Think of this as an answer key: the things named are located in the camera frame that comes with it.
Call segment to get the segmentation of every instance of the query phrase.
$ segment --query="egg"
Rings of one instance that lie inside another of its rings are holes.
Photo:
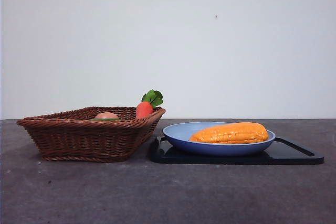
[[[112,112],[99,113],[95,117],[96,119],[118,118],[118,116]]]

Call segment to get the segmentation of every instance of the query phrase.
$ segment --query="basket rim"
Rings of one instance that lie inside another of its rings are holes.
[[[81,110],[88,110],[88,109],[135,109],[136,107],[126,107],[126,106],[113,106],[113,107],[108,107],[108,106],[89,106],[89,107],[84,107],[81,109],[77,110],[69,110],[69,111],[63,111],[63,112],[58,112],[58,113],[52,113],[52,114],[45,114],[45,115],[38,115],[38,116],[28,116],[23,119],[20,119],[17,121],[17,125],[24,126],[24,124],[27,124],[28,122],[30,123],[48,123],[48,124],[59,124],[61,123],[63,126],[67,126],[71,124],[72,126],[77,125],[77,126],[108,126],[111,125],[113,127],[125,127],[125,126],[132,126],[132,127],[141,127],[143,124],[149,123],[149,121],[155,120],[157,117],[161,117],[165,113],[165,109],[162,107],[156,107],[156,110],[144,117],[144,118],[139,118],[139,119],[120,119],[116,121],[91,121],[91,120],[81,120],[81,119],[58,119],[58,118],[44,118],[44,116],[57,116],[59,113],[71,113],[71,112],[78,112]]]

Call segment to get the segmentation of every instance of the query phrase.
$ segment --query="orange food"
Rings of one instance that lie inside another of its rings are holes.
[[[259,123],[241,122],[211,126],[194,133],[190,141],[214,144],[248,144],[268,139]]]

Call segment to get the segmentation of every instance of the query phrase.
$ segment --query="green vegetable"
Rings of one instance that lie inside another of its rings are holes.
[[[163,96],[160,91],[151,89],[147,94],[144,94],[142,97],[142,102],[149,102],[153,108],[163,103]]]

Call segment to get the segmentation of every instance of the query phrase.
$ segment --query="white wall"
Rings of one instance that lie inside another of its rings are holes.
[[[1,0],[2,119],[336,118],[336,0]]]

